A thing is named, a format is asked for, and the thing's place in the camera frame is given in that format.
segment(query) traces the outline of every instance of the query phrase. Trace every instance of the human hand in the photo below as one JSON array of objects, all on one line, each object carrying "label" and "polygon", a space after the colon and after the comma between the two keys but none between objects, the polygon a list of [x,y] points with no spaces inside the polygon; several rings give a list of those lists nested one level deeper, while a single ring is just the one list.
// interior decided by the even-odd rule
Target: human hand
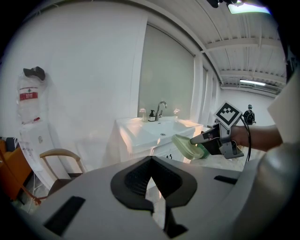
[{"label": "human hand", "polygon": [[235,141],[237,145],[248,146],[248,133],[245,127],[231,127],[230,137],[231,140]]}]

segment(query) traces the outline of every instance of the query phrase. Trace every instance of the green cloth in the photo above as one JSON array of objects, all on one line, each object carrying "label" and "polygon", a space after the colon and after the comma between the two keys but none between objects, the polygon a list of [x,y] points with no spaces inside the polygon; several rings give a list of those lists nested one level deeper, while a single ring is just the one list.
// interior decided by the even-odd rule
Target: green cloth
[{"label": "green cloth", "polygon": [[204,152],[204,155],[200,159],[207,158],[210,155],[210,153],[206,150],[206,148],[202,144],[197,144],[197,147],[202,149]]}]

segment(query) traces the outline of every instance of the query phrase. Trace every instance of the faucet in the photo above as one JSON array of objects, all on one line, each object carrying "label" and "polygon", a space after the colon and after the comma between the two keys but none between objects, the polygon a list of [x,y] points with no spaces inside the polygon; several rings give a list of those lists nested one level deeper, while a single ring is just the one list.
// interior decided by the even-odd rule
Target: faucet
[{"label": "faucet", "polygon": [[157,112],[156,112],[156,115],[155,115],[155,121],[158,121],[158,118],[161,118],[161,116],[163,115],[163,110],[160,111],[160,114],[159,114],[159,106],[161,104],[164,104],[165,108],[167,108],[167,103],[165,101],[161,101],[159,102],[158,106],[157,106]]}]

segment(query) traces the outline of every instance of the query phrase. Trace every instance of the chair backrest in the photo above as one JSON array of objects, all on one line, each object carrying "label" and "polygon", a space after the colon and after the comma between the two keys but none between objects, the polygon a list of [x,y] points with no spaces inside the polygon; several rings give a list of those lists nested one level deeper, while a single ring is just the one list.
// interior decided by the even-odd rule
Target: chair backrest
[{"label": "chair backrest", "polygon": [[66,157],[72,157],[75,159],[76,163],[78,164],[80,170],[82,171],[82,173],[86,173],[82,163],[80,162],[80,157],[69,151],[69,150],[66,150],[66,149],[51,149],[49,151],[46,151],[46,152],[43,152],[39,155],[40,158],[42,158],[47,167],[50,169],[50,171],[52,172],[52,174],[58,179],[57,175],[55,174],[55,172],[53,171],[53,169],[50,167],[49,163],[47,162],[46,160],[46,157],[49,157],[49,156],[66,156]]}]

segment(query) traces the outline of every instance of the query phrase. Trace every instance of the human arm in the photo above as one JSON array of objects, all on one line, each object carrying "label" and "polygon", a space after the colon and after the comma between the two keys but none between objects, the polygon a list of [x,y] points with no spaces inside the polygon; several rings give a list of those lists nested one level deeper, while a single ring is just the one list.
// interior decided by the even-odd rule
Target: human arm
[{"label": "human arm", "polygon": [[[262,151],[268,151],[282,143],[281,136],[276,125],[258,127],[249,126],[251,133],[251,147]],[[244,126],[231,127],[230,137],[237,145],[249,146],[248,133]]]}]

